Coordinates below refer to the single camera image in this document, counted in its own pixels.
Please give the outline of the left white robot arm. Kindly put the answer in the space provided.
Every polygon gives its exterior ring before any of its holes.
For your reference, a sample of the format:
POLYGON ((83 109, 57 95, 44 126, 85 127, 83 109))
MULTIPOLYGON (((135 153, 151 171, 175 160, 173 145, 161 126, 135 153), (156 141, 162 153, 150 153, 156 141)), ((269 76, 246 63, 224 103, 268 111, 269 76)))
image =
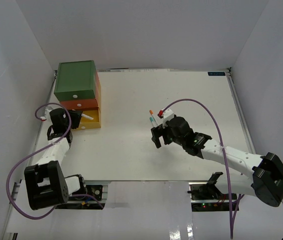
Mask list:
POLYGON ((50 111, 51 125, 47 130, 47 140, 52 144, 36 164, 24 170, 29 206, 32 210, 62 205, 69 196, 81 200, 87 195, 84 178, 80 174, 65 177, 61 163, 70 149, 73 135, 68 127, 77 129, 82 111, 56 108, 50 111))

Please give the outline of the blue thin pen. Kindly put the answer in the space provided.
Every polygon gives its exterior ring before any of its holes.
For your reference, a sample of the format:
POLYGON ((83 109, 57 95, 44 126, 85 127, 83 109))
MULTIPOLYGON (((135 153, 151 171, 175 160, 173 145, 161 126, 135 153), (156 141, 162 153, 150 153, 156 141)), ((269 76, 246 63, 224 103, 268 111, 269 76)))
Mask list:
POLYGON ((154 118, 152 116, 149 118, 149 120, 150 120, 151 125, 152 125, 153 128, 158 126, 158 124, 156 123, 156 121, 154 120, 154 118))

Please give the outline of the yellow cap thin pen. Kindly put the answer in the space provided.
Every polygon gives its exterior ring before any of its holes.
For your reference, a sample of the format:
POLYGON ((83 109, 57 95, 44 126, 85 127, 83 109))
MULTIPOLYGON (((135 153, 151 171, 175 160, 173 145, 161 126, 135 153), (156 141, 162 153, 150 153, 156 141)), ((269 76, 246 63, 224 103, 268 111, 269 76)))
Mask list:
POLYGON ((86 115, 86 114, 84 114, 84 113, 81 114, 81 117, 82 117, 82 118, 89 119, 89 120, 94 120, 93 117, 91 117, 91 116, 89 116, 89 115, 86 115))

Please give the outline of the green top drawer box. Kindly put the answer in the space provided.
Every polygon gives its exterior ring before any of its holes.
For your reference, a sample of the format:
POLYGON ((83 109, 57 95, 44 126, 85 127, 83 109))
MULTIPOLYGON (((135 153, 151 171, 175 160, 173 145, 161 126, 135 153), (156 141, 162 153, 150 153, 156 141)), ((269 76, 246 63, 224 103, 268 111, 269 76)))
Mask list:
POLYGON ((98 93, 96 72, 93 60, 59 63, 55 97, 60 102, 95 99, 98 93))

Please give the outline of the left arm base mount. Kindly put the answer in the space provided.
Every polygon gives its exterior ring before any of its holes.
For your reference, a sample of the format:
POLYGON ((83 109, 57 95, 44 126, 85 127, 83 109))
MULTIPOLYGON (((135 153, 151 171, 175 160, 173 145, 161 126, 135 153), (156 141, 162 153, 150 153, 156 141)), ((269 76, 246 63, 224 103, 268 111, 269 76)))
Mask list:
POLYGON ((84 190, 72 193, 62 208, 67 210, 102 210, 104 206, 103 186, 87 184, 84 190))

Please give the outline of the orange cap thin pen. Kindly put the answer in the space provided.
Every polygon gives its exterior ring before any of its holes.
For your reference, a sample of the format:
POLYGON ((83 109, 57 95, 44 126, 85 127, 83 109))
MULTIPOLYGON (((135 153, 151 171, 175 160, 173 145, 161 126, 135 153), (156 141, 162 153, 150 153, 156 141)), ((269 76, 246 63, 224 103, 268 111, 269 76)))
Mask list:
POLYGON ((157 122, 157 120, 155 118, 155 115, 154 115, 153 111, 149 110, 149 113, 150 113, 150 116, 154 118, 154 120, 155 120, 155 122, 157 123, 157 126, 158 126, 159 124, 158 124, 158 122, 157 122))

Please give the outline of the orange drawer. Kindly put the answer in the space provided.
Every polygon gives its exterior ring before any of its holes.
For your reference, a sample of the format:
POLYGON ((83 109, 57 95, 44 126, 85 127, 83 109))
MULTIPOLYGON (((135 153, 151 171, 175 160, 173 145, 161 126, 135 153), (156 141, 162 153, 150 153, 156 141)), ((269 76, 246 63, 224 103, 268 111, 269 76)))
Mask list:
POLYGON ((100 101, 96 98, 61 101, 60 104, 67 110, 98 108, 100 101))

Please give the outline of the yellow bottom drawer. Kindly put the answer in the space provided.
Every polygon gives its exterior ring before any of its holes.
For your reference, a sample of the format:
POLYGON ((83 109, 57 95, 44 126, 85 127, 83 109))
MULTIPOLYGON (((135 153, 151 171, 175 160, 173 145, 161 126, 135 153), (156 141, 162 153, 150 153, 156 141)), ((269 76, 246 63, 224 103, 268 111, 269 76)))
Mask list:
POLYGON ((101 128, 101 111, 98 107, 83 109, 83 114, 93 119, 82 117, 76 130, 91 130, 101 128))

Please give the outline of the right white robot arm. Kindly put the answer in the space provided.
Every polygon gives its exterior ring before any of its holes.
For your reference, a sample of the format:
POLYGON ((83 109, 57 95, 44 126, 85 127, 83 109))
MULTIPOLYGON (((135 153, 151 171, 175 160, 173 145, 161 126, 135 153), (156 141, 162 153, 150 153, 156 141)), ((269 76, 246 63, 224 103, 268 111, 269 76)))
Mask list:
POLYGON ((151 140, 157 148, 175 143, 191 156, 214 161, 243 174, 231 181, 235 194, 255 196, 263 203, 278 207, 283 201, 283 162, 274 153, 252 154, 233 147, 222 147, 204 133, 194 132, 181 116, 151 128, 151 140))

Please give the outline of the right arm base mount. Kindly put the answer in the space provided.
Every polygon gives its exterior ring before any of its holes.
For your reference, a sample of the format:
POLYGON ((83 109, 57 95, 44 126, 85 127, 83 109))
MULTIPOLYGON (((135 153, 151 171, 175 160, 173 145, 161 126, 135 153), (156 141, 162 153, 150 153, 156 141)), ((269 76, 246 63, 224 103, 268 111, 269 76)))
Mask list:
POLYGON ((215 172, 207 181, 189 182, 190 203, 192 212, 228 212, 228 190, 220 191, 217 183, 221 183, 222 172, 215 172))

